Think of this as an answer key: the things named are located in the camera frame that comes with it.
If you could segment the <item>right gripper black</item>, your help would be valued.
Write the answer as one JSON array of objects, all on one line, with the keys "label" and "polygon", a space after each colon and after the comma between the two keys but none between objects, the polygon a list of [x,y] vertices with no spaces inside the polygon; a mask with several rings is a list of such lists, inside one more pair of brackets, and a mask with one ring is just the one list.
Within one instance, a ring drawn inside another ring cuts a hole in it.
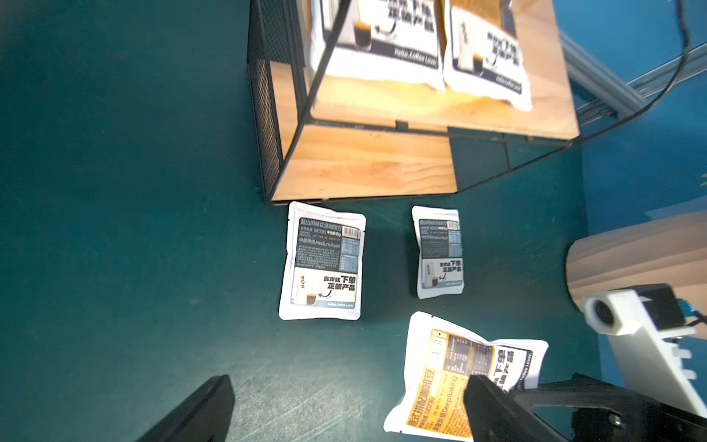
[{"label": "right gripper black", "polygon": [[572,411],[573,441],[705,441],[706,419],[581,374],[535,389],[511,390],[526,410]]}]

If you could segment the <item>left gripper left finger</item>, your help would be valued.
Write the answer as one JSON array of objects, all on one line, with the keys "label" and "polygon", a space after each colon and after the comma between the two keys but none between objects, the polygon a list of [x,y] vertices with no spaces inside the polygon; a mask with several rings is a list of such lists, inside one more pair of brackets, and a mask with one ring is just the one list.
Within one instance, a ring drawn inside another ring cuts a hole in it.
[{"label": "left gripper left finger", "polygon": [[224,442],[234,405],[230,376],[211,377],[138,441]]}]

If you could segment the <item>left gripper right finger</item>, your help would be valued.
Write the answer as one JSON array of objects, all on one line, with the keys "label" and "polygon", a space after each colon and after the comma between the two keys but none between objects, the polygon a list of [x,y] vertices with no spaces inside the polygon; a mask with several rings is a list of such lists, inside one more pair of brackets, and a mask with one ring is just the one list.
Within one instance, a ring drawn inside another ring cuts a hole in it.
[{"label": "left gripper right finger", "polygon": [[474,441],[563,441],[491,379],[470,376],[464,405]]}]

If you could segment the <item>grey coffee bag right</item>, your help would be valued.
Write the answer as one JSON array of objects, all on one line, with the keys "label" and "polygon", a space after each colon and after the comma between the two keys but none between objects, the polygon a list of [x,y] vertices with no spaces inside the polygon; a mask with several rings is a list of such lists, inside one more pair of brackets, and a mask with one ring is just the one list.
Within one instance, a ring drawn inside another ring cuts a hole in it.
[{"label": "grey coffee bag right", "polygon": [[414,206],[411,214],[419,247],[418,298],[460,295],[465,283],[458,210]]}]

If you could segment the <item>grey coffee bag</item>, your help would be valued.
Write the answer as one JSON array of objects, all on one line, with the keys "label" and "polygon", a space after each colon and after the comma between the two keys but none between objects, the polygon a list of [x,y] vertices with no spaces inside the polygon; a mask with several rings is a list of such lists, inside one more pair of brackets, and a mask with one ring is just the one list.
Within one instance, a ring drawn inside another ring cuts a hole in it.
[{"label": "grey coffee bag", "polygon": [[281,320],[359,320],[366,217],[292,202]]},{"label": "grey coffee bag", "polygon": [[460,295],[465,283],[458,210],[414,206],[411,214],[419,247],[418,298]]}]

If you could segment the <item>grey coffee bag left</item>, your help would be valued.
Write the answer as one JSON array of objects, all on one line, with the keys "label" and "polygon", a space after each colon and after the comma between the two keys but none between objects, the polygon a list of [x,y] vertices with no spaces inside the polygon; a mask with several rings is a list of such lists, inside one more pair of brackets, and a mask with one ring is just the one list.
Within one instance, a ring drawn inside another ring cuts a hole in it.
[{"label": "grey coffee bag left", "polygon": [[292,202],[281,320],[359,320],[366,217]]}]

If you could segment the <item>potted white flower plant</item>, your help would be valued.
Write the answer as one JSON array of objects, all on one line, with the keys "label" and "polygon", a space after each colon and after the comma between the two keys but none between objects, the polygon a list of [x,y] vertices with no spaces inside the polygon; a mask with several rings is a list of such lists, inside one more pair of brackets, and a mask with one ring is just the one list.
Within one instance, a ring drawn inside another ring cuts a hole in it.
[{"label": "potted white flower plant", "polygon": [[693,212],[619,228],[575,241],[565,278],[574,304],[635,285],[669,285],[706,313],[706,213]]}]

